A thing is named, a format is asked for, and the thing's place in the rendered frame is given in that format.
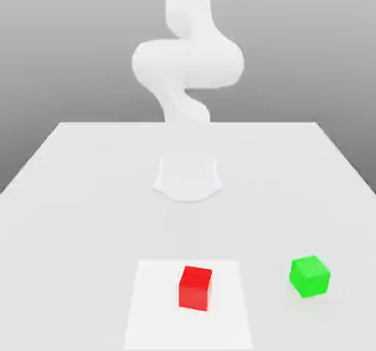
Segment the small red cube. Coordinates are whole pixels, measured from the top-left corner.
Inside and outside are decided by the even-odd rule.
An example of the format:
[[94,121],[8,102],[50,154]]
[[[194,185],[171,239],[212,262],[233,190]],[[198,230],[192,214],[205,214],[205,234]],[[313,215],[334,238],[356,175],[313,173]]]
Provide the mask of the small red cube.
[[178,285],[178,304],[182,308],[207,311],[212,270],[185,266]]

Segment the small green cube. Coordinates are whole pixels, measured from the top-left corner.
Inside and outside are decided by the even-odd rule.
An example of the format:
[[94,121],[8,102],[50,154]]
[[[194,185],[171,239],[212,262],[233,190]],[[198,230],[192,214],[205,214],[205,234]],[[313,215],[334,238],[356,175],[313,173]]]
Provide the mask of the small green cube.
[[296,258],[291,262],[289,281],[302,298],[325,294],[330,277],[330,270],[316,255]]

